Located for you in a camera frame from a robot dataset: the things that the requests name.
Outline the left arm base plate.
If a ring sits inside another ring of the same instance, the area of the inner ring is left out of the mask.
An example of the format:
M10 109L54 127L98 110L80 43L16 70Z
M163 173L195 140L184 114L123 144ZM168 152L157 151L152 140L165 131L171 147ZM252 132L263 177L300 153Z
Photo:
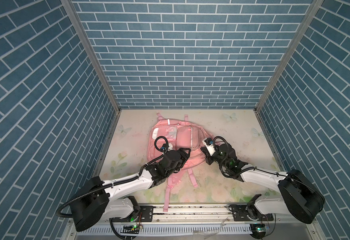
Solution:
M153 206L134 207L133 212L125 218L112 218L114 222L119 223L141 223L152 222L154 214Z

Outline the pink student backpack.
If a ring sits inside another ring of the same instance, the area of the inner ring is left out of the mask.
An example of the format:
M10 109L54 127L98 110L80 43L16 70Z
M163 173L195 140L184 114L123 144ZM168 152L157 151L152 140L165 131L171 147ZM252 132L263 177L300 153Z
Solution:
M155 140L160 136L168 140L171 150L178 150L179 148L191 149L190 158L184 167L182 167L179 173L172 174L169 177L164 203L164 212L167 212L171 190L181 182L184 173L187 172L193 186L195 188L198 187L192 168L205 162L205 154L201 148L204 146L203 143L206 138L213 139L214 136L203 127L190 122L188 115L184 116L184 120L165 119L160 113L157 115L158 122L149 134L148 161L161 155L160 151L154 145Z

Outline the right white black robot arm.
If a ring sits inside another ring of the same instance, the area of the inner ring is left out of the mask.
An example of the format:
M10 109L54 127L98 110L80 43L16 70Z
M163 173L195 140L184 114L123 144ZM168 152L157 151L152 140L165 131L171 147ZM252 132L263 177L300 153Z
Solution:
M261 194L252 197L245 211L253 221L266 215L282 214L311 224L324 207L322 193L299 170L277 172L252 166L239 160L230 144L216 146L212 141L206 141L200 149L206 156L206 163L217 163L224 177L278 193L276 197Z

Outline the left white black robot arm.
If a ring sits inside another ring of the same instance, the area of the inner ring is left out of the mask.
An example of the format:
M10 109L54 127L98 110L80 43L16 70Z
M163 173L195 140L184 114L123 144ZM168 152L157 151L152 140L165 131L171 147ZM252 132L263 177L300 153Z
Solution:
M139 173L113 181L90 179L69 204L76 230L91 228L102 218L134 219L140 207L130 194L163 184L178 173L190 157L191 149L171 150L156 161L142 166Z

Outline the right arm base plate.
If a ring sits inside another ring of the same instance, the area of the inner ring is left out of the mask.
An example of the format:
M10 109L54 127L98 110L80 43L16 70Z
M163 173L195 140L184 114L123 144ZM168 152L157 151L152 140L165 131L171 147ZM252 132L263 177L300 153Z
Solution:
M235 222L271 222L274 220L273 214L263 215L254 206L236 205L228 206Z

